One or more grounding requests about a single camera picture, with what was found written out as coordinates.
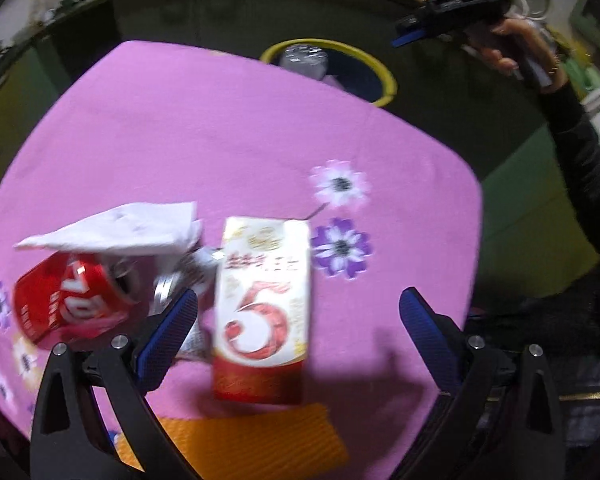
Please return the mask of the person right hand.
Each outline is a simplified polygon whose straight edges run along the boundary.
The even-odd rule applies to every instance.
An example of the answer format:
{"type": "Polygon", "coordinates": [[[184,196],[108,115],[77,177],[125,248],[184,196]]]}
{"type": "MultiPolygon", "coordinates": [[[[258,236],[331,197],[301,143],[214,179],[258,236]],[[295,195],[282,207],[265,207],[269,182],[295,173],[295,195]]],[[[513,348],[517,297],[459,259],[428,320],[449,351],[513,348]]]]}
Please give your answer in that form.
{"type": "Polygon", "coordinates": [[[559,58],[539,29],[520,18],[506,18],[493,25],[488,32],[474,32],[469,39],[479,58],[497,72],[513,76],[522,74],[522,66],[538,68],[542,92],[562,88],[568,77],[559,58]]]}

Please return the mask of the person right forearm dark sleeve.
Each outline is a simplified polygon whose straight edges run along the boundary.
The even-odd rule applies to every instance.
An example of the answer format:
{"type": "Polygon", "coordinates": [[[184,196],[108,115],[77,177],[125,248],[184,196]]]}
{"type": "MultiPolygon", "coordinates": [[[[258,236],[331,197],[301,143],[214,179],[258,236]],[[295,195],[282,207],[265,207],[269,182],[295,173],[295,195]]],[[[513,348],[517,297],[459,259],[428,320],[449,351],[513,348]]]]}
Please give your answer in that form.
{"type": "Polygon", "coordinates": [[[600,255],[600,139],[571,84],[536,98],[577,222],[600,255]]]}

